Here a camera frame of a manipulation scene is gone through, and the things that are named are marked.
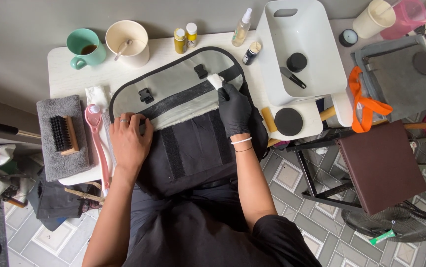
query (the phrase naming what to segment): black plastic buckle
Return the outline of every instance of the black plastic buckle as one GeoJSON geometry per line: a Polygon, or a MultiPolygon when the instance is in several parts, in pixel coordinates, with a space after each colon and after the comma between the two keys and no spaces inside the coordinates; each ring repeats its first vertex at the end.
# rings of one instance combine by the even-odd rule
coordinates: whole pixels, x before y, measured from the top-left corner
{"type": "Polygon", "coordinates": [[[144,88],[140,90],[139,95],[140,95],[140,101],[145,102],[146,104],[149,104],[150,102],[154,100],[148,88],[144,88]]]}
{"type": "Polygon", "coordinates": [[[200,80],[208,77],[208,71],[206,71],[203,68],[202,64],[199,64],[198,66],[194,67],[193,69],[195,70],[196,74],[198,74],[198,78],[200,78],[200,80]]]}

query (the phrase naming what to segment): person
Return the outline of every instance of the person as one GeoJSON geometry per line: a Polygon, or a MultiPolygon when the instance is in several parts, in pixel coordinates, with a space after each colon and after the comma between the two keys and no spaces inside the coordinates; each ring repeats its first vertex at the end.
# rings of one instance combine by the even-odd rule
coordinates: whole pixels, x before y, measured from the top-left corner
{"type": "Polygon", "coordinates": [[[250,141],[247,97],[230,84],[218,96],[226,135],[235,142],[237,190],[227,184],[152,200],[135,181],[153,126],[141,114],[124,113],[109,128],[117,166],[83,267],[321,266],[297,226],[277,215],[250,141]]]}

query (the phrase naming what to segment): spray bottle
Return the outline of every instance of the spray bottle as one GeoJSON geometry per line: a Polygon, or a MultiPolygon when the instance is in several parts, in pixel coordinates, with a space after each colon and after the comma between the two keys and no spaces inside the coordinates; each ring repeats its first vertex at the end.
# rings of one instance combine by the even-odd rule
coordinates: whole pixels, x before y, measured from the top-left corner
{"type": "Polygon", "coordinates": [[[234,46],[241,46],[244,42],[247,31],[251,27],[251,12],[252,9],[247,9],[243,18],[238,21],[236,30],[234,31],[233,39],[231,40],[231,43],[233,43],[234,46]]]}

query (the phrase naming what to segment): orange strap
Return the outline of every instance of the orange strap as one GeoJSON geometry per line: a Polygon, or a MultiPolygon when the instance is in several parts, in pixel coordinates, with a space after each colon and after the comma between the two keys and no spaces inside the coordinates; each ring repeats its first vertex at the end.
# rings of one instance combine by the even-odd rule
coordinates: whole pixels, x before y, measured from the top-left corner
{"type": "Polygon", "coordinates": [[[352,91],[353,97],[355,98],[353,104],[352,129],[357,133],[364,133],[371,129],[373,111],[381,115],[388,115],[392,111],[392,107],[388,104],[381,103],[377,100],[363,97],[361,95],[361,82],[359,81],[359,74],[361,72],[361,69],[358,66],[355,66],[350,74],[350,77],[348,78],[350,89],[352,91]],[[356,116],[356,106],[358,103],[363,105],[361,123],[356,116]]]}

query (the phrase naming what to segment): black nitrile glove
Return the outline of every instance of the black nitrile glove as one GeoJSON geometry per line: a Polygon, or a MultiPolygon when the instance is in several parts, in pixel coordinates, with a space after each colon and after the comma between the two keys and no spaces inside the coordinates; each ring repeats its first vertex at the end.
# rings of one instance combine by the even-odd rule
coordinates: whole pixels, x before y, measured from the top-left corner
{"type": "Polygon", "coordinates": [[[241,94],[232,84],[218,89],[220,117],[226,129],[226,136],[250,133],[247,123],[251,116],[251,105],[247,96],[241,94]]]}

